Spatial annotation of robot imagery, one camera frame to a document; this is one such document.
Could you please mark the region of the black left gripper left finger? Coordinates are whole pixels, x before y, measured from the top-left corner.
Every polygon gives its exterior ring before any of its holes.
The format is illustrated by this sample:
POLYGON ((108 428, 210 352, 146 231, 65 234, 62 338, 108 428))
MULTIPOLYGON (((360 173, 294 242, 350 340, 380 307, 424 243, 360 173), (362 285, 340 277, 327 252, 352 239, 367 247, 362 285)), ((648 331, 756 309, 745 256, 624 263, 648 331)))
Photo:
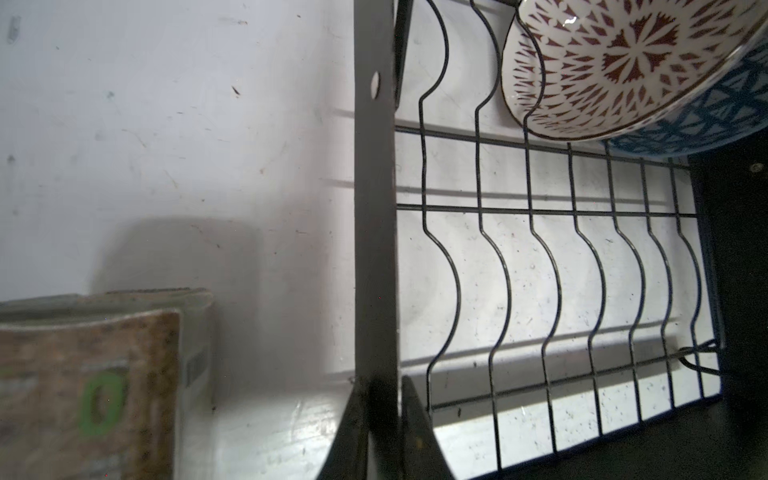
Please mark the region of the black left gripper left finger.
POLYGON ((369 413, 368 386, 355 383, 319 480, 367 478, 369 413))

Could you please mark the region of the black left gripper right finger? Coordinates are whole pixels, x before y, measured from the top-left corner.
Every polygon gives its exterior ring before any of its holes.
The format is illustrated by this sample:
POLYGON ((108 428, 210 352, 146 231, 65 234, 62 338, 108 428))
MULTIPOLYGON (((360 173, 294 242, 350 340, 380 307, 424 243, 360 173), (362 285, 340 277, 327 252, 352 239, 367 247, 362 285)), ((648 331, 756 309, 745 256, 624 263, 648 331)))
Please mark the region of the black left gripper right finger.
POLYGON ((454 479, 412 379, 402 377, 402 478, 454 479))

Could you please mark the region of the white brown patterned bowl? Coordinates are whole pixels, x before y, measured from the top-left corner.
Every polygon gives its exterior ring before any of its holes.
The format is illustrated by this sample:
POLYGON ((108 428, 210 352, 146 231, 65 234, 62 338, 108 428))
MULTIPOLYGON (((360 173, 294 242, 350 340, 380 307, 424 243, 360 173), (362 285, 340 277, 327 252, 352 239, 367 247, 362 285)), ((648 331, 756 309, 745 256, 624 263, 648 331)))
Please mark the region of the white brown patterned bowl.
POLYGON ((615 137, 692 101, 766 30, 764 1, 523 1, 502 53, 504 101, 543 139, 615 137))

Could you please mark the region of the blue patterned bowl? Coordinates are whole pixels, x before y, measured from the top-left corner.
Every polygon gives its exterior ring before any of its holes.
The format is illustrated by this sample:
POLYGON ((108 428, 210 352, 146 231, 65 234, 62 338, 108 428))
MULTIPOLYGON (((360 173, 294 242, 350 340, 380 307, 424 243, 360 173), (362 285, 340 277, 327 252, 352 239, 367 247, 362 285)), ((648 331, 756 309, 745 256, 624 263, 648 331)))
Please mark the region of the blue patterned bowl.
POLYGON ((611 138, 611 151, 664 158, 708 151, 767 126, 767 39, 689 104, 639 130, 611 138))

